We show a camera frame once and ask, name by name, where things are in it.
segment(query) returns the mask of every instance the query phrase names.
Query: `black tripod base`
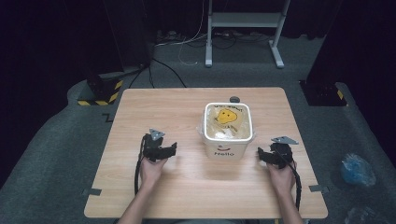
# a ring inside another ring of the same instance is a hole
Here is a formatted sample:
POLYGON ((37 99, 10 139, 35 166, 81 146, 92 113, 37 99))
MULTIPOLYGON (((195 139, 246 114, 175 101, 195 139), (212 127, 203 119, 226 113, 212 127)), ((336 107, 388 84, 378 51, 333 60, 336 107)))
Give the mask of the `black tripod base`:
POLYGON ((309 105, 315 106, 346 106, 347 101, 334 84, 317 84, 300 81, 305 99, 309 105))
POLYGON ((88 83, 85 84, 80 96, 79 105, 112 105, 116 101, 122 81, 118 79, 103 81, 100 90, 93 91, 88 83))

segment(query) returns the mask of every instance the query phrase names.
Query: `person's arm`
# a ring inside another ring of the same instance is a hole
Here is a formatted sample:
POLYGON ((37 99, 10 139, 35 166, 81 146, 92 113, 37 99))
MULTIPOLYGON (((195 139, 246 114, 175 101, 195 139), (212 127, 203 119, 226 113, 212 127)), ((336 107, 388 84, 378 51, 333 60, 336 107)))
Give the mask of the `person's arm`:
POLYGON ((140 165, 142 185, 126 208, 118 224, 140 224, 142 222, 143 215, 149 205, 149 197, 155 190, 158 180, 160 180, 166 161, 167 159, 157 162, 149 161, 147 158, 142 160, 140 165))
POLYGON ((285 224, 303 224, 303 219, 301 218, 291 195, 291 189, 295 184, 295 177, 292 170, 289 166, 286 166, 283 169, 277 169, 270 163, 267 163, 267 167, 270 171, 271 181, 279 201, 280 213, 283 218, 283 222, 285 224))

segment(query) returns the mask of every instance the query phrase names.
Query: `smiley face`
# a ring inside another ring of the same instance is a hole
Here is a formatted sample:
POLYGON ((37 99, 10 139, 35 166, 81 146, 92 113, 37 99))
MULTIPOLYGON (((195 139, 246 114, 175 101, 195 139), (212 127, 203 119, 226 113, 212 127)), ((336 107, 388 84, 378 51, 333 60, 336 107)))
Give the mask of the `smiley face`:
POLYGON ((229 109, 221 109, 216 121, 218 121, 220 124, 226 124, 228 122, 235 121, 237 118, 238 116, 233 111, 229 109))
POLYGON ((229 150, 231 150, 229 147, 218 145, 218 151, 229 151, 229 150))

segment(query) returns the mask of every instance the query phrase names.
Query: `equipment stand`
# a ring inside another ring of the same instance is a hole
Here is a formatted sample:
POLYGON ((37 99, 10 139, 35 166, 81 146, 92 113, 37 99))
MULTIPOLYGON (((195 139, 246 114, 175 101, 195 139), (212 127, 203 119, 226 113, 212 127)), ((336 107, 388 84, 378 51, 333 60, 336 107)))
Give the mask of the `equipment stand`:
POLYGON ((207 41, 205 66, 211 67, 212 61, 212 28, 213 27, 272 27, 276 28, 274 40, 269 41, 270 49, 276 61, 276 67, 283 68, 282 58, 277 49, 277 43, 286 19, 290 0, 285 1, 282 12, 279 13, 235 13, 212 12, 212 0, 209 0, 207 16, 207 41))

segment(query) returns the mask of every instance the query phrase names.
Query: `white bucket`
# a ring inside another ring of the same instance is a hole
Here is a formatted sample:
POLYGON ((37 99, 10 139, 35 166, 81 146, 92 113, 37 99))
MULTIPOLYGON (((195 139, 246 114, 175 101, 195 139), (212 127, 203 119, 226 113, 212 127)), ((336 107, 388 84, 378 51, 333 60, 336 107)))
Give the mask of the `white bucket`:
POLYGON ((253 140, 250 110, 245 104, 210 103, 204 113, 204 141, 210 159, 242 159, 253 140))

